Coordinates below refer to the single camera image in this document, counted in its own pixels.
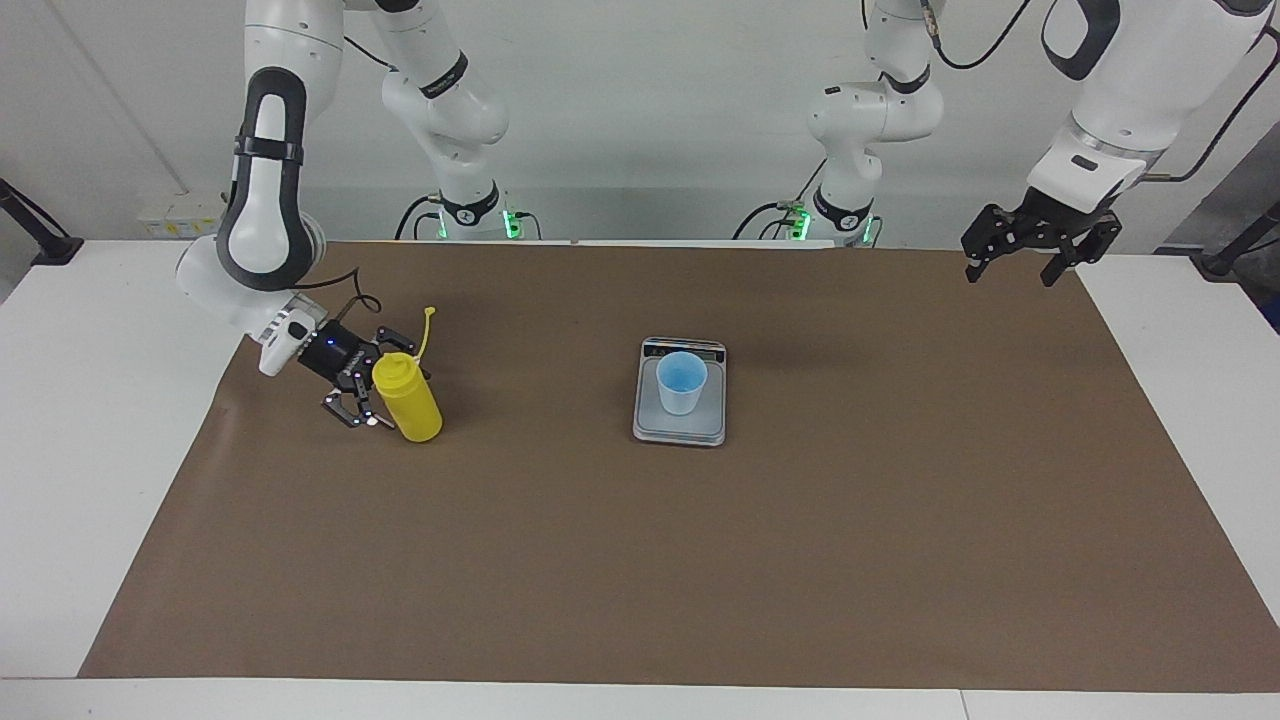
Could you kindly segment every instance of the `white table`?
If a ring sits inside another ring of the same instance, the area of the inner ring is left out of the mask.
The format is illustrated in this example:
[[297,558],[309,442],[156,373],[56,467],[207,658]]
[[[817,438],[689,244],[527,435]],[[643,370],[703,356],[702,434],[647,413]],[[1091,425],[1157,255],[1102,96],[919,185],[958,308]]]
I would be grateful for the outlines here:
[[[1280,717],[1280,694],[67,679],[239,341],[174,287],[182,249],[90,243],[0,305],[0,678],[29,678],[0,680],[0,717]],[[1280,618],[1280,338],[1243,293],[1183,259],[1114,256],[1082,277]]]

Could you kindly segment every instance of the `green indicator light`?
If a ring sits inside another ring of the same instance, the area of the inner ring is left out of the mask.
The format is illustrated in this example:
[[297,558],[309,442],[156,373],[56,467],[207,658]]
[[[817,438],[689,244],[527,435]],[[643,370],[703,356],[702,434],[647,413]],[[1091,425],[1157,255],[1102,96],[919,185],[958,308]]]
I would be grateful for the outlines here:
[[884,232],[884,218],[876,215],[867,218],[867,228],[863,231],[863,240],[859,245],[863,247],[876,247],[879,245],[879,233],[882,232]]
[[524,234],[522,232],[524,228],[521,227],[520,218],[517,218],[515,213],[511,213],[509,210],[503,210],[502,218],[507,223],[507,238],[520,240],[520,236]]
[[797,210],[800,218],[791,223],[791,240],[803,241],[809,237],[809,225],[813,224],[813,215],[806,210]]

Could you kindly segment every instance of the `robotic arm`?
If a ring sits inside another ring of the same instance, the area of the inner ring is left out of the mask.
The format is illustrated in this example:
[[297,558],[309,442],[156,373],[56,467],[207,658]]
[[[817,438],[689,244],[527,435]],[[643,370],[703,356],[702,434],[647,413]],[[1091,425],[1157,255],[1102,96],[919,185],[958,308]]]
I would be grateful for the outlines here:
[[877,0],[869,24],[867,56],[879,79],[828,87],[809,117],[809,131],[827,150],[826,174],[806,209],[812,232],[846,243],[861,236],[883,172],[868,146],[928,137],[943,110],[929,82],[933,46],[920,0]]
[[1024,247],[1057,251],[1041,274],[1046,286],[1101,260],[1121,229],[1111,205],[1239,64],[1271,10],[1272,0],[1057,0],[1044,51],[1082,81],[1080,97],[1032,170],[1023,204],[988,205],[965,232],[969,282]]
[[[334,386],[325,407],[357,427],[378,423],[369,370],[381,346],[415,348],[388,328],[361,340],[297,287],[324,255],[324,233],[298,209],[298,179],[303,131],[333,101],[344,10],[374,13],[397,65],[384,101],[435,170],[451,237],[506,237],[485,147],[506,133],[507,110],[470,68],[438,0],[248,0],[244,120],[227,215],[216,236],[187,250],[177,279],[193,301],[262,346],[264,374],[297,357]],[[344,395],[355,396],[355,411],[343,406]]]

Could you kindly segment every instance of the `white wall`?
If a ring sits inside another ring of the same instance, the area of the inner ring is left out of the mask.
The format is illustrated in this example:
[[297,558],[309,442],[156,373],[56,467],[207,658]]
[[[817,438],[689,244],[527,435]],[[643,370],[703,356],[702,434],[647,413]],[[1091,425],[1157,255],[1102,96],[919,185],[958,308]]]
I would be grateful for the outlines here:
[[[831,83],[874,78],[852,0],[443,4],[474,67],[512,109],[499,179],[549,236],[727,236],[746,210],[794,195],[822,158],[805,129],[810,100]],[[242,3],[0,6],[0,174],[90,237],[140,234],[140,193],[223,188],[243,106]],[[951,54],[984,49],[1015,6],[952,3],[943,18]],[[979,70],[936,64],[943,126],[881,151],[886,243],[955,247],[983,204],[1021,197],[1074,99],[1074,83],[1043,58],[1047,3],[1037,6]],[[348,17],[348,33],[380,49],[367,18]],[[1198,154],[1268,54],[1247,59],[1196,117],[1170,168]],[[303,206],[332,237],[387,237],[404,205],[433,187],[412,138],[380,105],[380,78],[348,53],[338,100],[307,137]],[[1196,182],[1126,196],[1121,247],[1158,245],[1277,115],[1280,88],[1267,88]]]

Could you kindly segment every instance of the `cable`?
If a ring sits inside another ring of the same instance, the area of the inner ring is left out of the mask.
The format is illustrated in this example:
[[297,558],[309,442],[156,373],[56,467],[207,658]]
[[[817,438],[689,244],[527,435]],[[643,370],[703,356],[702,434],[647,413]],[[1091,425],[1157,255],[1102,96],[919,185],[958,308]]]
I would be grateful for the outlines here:
[[396,65],[388,63],[387,60],[383,60],[378,55],[374,55],[364,45],[356,42],[349,36],[344,36],[343,40],[346,40],[347,42],[349,42],[351,46],[355,47],[356,50],[360,50],[365,55],[365,58],[369,58],[370,60],[378,63],[379,65],[387,68],[388,70],[394,70],[396,69]]
[[52,215],[50,215],[44,208],[41,208],[38,202],[36,202],[35,200],[27,197],[20,190],[18,190],[17,187],[9,184],[8,182],[4,182],[4,184],[5,184],[5,187],[9,188],[9,192],[12,192],[14,197],[17,197],[18,200],[20,200],[23,205],[26,205],[28,209],[31,209],[32,213],[40,215],[49,224],[54,225],[54,228],[58,232],[63,233],[63,237],[70,237],[72,236],[69,232],[67,232],[67,229],[63,228],[61,224],[58,223],[58,220],[54,219]]
[[337,278],[323,281],[323,282],[317,282],[317,283],[296,284],[296,286],[291,287],[289,290],[320,290],[320,288],[324,288],[324,287],[333,287],[335,284],[340,284],[340,283],[344,283],[347,281],[351,281],[352,287],[356,288],[356,296],[352,297],[351,300],[348,300],[347,305],[342,309],[340,313],[338,313],[338,315],[335,318],[338,322],[342,322],[342,319],[347,316],[347,313],[351,311],[351,309],[356,305],[356,302],[360,302],[361,305],[364,305],[365,309],[369,310],[370,313],[378,314],[378,313],[383,311],[383,301],[378,300],[372,295],[365,293],[365,291],[361,290],[361,287],[360,287],[360,268],[358,266],[355,268],[355,269],[352,269],[352,270],[349,270],[349,272],[347,272],[347,273],[344,273],[344,274],[342,274],[342,275],[339,275],[339,277],[337,277]]
[[879,246],[879,233],[884,232],[884,218],[872,217],[869,220],[876,224],[876,237],[872,238],[872,250]]
[[1248,92],[1245,92],[1244,96],[1240,97],[1240,101],[1235,104],[1235,108],[1231,110],[1231,114],[1226,117],[1226,120],[1222,123],[1222,127],[1217,129],[1217,135],[1215,135],[1213,140],[1210,141],[1208,147],[1204,149],[1204,154],[1199,156],[1199,160],[1197,160],[1194,165],[1192,165],[1192,169],[1187,170],[1180,176],[1170,176],[1166,173],[1151,173],[1143,176],[1143,178],[1139,182],[1172,182],[1172,183],[1187,182],[1192,179],[1196,176],[1196,173],[1201,170],[1201,168],[1204,167],[1204,163],[1208,161],[1210,155],[1212,155],[1213,151],[1217,149],[1217,143],[1221,142],[1222,137],[1226,136],[1226,132],[1231,129],[1231,123],[1235,122],[1235,118],[1240,115],[1240,113],[1244,110],[1244,106],[1249,104],[1249,100],[1253,99],[1253,96],[1258,92],[1258,90],[1262,88],[1263,83],[1267,82],[1267,78],[1271,77],[1271,73],[1275,72],[1276,67],[1280,65],[1280,32],[1276,32],[1276,29],[1271,26],[1266,26],[1262,29],[1262,32],[1265,32],[1267,36],[1271,37],[1272,41],[1275,41],[1276,54],[1271,59],[1271,63],[1267,65],[1267,68],[1262,70],[1262,74],[1258,76],[1258,79],[1253,81],[1253,85],[1249,87]]
[[822,163],[818,163],[818,168],[814,169],[812,176],[809,176],[809,182],[804,183],[804,190],[801,190],[800,193],[796,195],[795,202],[800,202],[801,200],[804,200],[804,193],[809,192],[809,188],[813,187],[813,181],[818,179],[818,174],[822,173],[822,169],[826,167],[827,167],[827,159],[823,158]]
[[929,33],[929,38],[933,41],[933,49],[938,51],[938,58],[942,58],[942,61],[946,63],[947,67],[957,70],[972,70],[991,59],[991,56],[996,54],[996,50],[1000,50],[1000,46],[1005,44],[1005,38],[1009,37],[1010,32],[1012,32],[1014,26],[1016,26],[1018,20],[1023,18],[1023,13],[1027,12],[1027,8],[1030,6],[1030,4],[1032,0],[1023,0],[1018,12],[1014,13],[1014,17],[1009,20],[1009,24],[1005,26],[1005,31],[1000,33],[996,42],[988,47],[982,56],[972,63],[956,63],[942,50],[942,36],[938,33],[938,18],[933,12],[933,5],[929,4],[929,0],[920,0],[920,5],[924,8],[924,27]]
[[772,223],[764,225],[764,229],[760,231],[760,237],[758,237],[755,240],[764,240],[764,233],[769,232],[769,228],[773,228],[773,227],[778,228],[778,229],[773,231],[773,240],[777,240],[778,238],[778,232],[781,232],[782,228],[787,227],[788,224],[790,223],[787,223],[786,220],[773,220]]
[[[822,169],[826,168],[826,167],[827,167],[827,159],[823,158],[822,163],[818,163],[818,167],[814,168],[813,174],[809,176],[809,182],[804,183],[804,187],[800,188],[800,192],[796,193],[796,197],[795,197],[795,200],[792,200],[792,202],[800,202],[801,200],[804,200],[804,193],[809,192],[809,188],[813,187],[813,181],[818,179],[818,176],[822,174]],[[787,215],[790,215],[790,213],[782,215],[782,219],[786,220]],[[778,233],[781,233],[781,232],[782,232],[782,227],[780,225],[778,228],[776,228],[773,231],[773,240],[777,240],[778,238]]]
[[420,225],[422,224],[422,220],[426,220],[428,218],[430,218],[433,220],[439,220],[440,219],[440,214],[439,213],[426,213],[424,215],[420,215],[416,220],[413,220],[413,240],[421,240],[417,236],[417,231],[419,231]]
[[404,227],[408,225],[408,219],[413,217],[413,210],[417,210],[428,202],[435,202],[434,195],[424,195],[415,200],[408,210],[404,210],[404,215],[401,218],[401,224],[396,225],[396,240],[404,240]]
[[538,228],[538,240],[543,238],[543,223],[538,219],[538,215],[532,213],[516,213],[517,218],[532,218],[534,227]]
[[745,220],[742,220],[742,224],[737,225],[737,231],[733,233],[733,240],[742,240],[742,231],[746,229],[746,225],[751,224],[751,220],[759,218],[760,215],[768,213],[769,210],[781,210],[781,209],[782,208],[778,208],[777,202],[767,202],[764,205],[760,205],[755,210],[751,210],[751,214],[748,215]]
[[378,300],[372,295],[357,295],[351,300],[348,300],[347,304],[342,306],[342,310],[339,310],[338,314],[334,315],[333,322],[340,325],[342,322],[347,319],[347,313],[351,313],[351,309],[355,307],[357,302],[364,305],[370,313],[374,313],[375,315],[383,311],[381,300]]

